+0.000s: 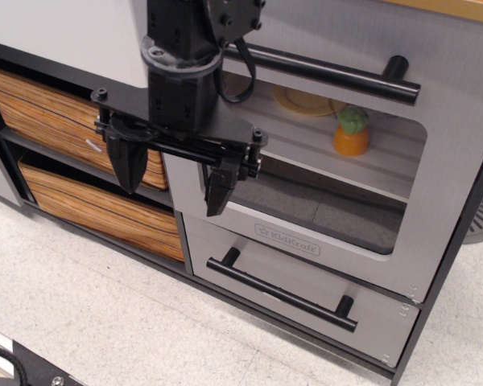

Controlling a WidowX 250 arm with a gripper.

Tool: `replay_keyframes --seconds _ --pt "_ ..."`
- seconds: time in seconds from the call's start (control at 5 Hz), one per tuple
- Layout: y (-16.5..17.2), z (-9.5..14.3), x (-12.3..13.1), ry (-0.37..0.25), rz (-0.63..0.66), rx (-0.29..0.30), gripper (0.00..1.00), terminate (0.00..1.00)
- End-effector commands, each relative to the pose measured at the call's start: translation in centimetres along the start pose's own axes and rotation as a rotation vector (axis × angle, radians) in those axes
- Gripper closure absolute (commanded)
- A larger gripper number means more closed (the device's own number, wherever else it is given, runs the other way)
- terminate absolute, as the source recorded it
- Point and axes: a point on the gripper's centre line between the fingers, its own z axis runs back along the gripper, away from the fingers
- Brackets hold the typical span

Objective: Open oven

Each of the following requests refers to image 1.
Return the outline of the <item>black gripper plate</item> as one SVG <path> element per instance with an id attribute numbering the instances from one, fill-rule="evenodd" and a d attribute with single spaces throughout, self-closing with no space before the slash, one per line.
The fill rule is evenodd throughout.
<path id="1" fill-rule="evenodd" d="M 261 148 L 268 135 L 238 117 L 224 101 L 215 101 L 204 124 L 193 133 L 178 126 L 156 124 L 140 110 L 148 91 L 133 96 L 106 88 L 92 91 L 91 101 L 99 108 L 97 132 L 106 144 L 109 160 L 120 187 L 135 193 L 145 175 L 148 150 L 210 165 L 207 217 L 224 211 L 238 180 L 257 177 L 261 168 Z M 138 109 L 127 111 L 126 108 Z"/>

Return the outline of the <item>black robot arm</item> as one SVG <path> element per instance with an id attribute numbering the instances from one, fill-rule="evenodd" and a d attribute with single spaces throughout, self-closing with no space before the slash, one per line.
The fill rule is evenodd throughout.
<path id="1" fill-rule="evenodd" d="M 230 105 L 246 101 L 225 91 L 222 64 L 234 45 L 250 74 L 255 64 L 245 36 L 261 26 L 262 1 L 149 1 L 147 34 L 141 42 L 148 69 L 148 114 L 138 117 L 92 93 L 99 108 L 97 132 L 120 187 L 133 193 L 146 173 L 148 153 L 157 150 L 208 165 L 205 201 L 218 216 L 236 184 L 256 177 L 265 132 L 238 117 Z"/>

